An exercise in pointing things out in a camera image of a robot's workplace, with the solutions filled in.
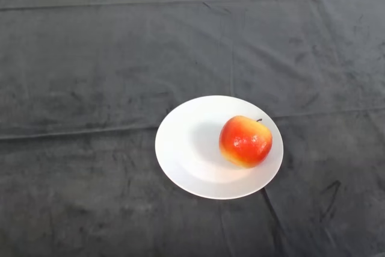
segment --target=plate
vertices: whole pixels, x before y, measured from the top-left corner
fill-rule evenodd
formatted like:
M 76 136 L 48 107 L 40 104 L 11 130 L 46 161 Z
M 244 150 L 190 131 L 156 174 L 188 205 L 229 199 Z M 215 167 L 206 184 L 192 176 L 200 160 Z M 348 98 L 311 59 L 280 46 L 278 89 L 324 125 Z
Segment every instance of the plate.
M 219 135 L 234 116 L 262 119 L 273 135 L 266 159 L 252 169 L 226 161 Z M 163 172 L 180 188 L 210 199 L 235 199 L 257 192 L 277 174 L 283 143 L 273 120 L 257 106 L 230 96 L 203 96 L 171 111 L 155 138 L 155 152 Z

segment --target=gray cloth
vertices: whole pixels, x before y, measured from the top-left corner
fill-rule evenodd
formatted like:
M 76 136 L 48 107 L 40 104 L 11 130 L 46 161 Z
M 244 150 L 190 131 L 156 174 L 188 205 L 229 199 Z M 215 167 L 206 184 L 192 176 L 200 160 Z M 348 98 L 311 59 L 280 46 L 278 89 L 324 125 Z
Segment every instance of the gray cloth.
M 154 152 L 209 94 L 273 117 L 251 196 L 175 186 Z M 382 256 L 385 0 L 0 0 L 0 255 Z

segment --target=apple skin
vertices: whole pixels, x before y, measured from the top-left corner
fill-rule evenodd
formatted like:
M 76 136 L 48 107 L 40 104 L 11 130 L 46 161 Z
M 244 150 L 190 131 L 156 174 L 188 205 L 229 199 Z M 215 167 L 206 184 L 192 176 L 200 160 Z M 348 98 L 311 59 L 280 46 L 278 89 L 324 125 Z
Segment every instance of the apple skin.
M 219 137 L 222 156 L 245 168 L 260 164 L 271 150 L 273 136 L 261 122 L 248 117 L 232 117 Z

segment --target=dark gray tablecloth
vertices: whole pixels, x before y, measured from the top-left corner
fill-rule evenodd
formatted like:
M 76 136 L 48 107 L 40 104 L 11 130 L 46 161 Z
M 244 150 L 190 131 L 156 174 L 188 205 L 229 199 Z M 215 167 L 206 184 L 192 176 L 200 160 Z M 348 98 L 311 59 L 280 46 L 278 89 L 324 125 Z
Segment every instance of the dark gray tablecloth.
M 202 199 L 154 152 L 175 106 L 261 107 L 285 144 Z M 385 0 L 0 0 L 0 256 L 383 256 Z

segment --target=apple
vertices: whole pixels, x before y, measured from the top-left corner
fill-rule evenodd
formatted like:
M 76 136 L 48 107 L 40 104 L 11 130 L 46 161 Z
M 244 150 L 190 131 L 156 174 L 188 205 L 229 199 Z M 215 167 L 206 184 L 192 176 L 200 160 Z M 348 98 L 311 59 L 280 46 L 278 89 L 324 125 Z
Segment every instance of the apple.
M 223 126 L 219 137 L 222 156 L 245 168 L 260 164 L 271 150 L 273 137 L 260 120 L 232 117 Z

